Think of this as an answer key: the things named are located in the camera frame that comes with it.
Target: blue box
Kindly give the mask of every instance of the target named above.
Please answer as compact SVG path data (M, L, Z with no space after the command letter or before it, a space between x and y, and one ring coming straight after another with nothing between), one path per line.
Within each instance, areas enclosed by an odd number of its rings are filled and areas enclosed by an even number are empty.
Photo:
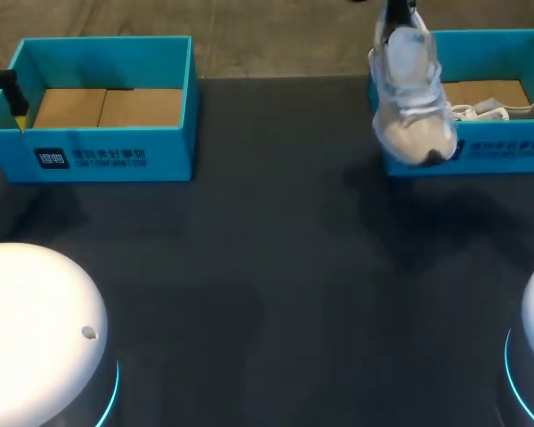
M520 80L534 102L534 29L433 32L441 81ZM368 97L376 112L376 87ZM384 152L388 175L422 176L471 173L534 173L534 120L457 122L458 146L451 161L410 167Z
M191 37L24 39L11 68L30 110L28 130L21 133L0 91L0 166L9 182L191 178L199 105ZM183 89L180 124L31 129L49 88ZM90 158L85 161L83 153Z

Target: glowing blue light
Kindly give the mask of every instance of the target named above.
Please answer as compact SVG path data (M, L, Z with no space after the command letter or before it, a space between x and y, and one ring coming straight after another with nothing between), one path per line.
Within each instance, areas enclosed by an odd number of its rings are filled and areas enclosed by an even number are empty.
M506 336L506 343L505 343L505 369L506 369L506 376L508 377L508 382L510 383L510 387L513 389L514 396L518 399L521 406L526 411L526 414L532 418L532 421L534 422L534 414L528 409L522 398L520 397L520 394L518 394L518 391L516 390L516 387L514 387L513 378L510 375L510 369L508 368L508 338L510 338L510 330L508 331L508 335Z
M117 362L117 379L115 380L115 389L113 390L113 395L110 397L109 404L107 405L107 409L105 409L105 412L103 413L103 416L101 417L101 420L97 424L95 424L95 427L101 427L107 417L110 414L110 410L113 408L113 405L115 404L115 399L117 398L117 390L118 390L118 378L120 376L120 369Z

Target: brown cardboard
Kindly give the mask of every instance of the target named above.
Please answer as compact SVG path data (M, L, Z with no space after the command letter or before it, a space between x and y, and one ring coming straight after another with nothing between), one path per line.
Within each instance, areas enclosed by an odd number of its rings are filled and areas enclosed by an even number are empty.
M107 91L99 127L177 126L182 89Z
M447 99L452 105L474 105L494 98L511 107L526 107L530 103L518 80L481 80L444 83Z
M526 93L518 80L493 80L492 97L510 107L528 107Z
M105 89L47 89L32 126L97 127Z
M460 83L444 83L443 89L445 89L447 99L451 105L462 105L466 103L463 93L461 92Z
M492 96L492 84L489 80L478 82L461 82L464 104L474 105L489 100Z

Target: shoe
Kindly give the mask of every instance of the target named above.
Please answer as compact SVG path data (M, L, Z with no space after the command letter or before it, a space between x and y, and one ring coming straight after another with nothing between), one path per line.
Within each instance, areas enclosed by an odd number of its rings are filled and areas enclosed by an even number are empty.
M509 107L494 98L476 105L450 107L451 117L456 121L479 120L534 120L534 103L528 107Z
M385 12L376 24L368 55L379 106L372 125L393 157L406 165L438 165L453 156L457 133L441 86L441 64L433 36L417 11L412 27L397 27L385 38Z

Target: box label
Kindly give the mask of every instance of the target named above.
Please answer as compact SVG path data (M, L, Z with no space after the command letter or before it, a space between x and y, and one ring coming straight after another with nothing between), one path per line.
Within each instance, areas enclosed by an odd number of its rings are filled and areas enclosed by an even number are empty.
M149 163L144 149L74 149L73 158L79 168L146 167Z
M43 169L69 169L69 162L62 149L34 149L34 154Z
M534 157L534 140L524 141L472 141L466 143L469 150L463 156L465 141L458 142L453 160L460 158L471 160L509 160L512 158Z

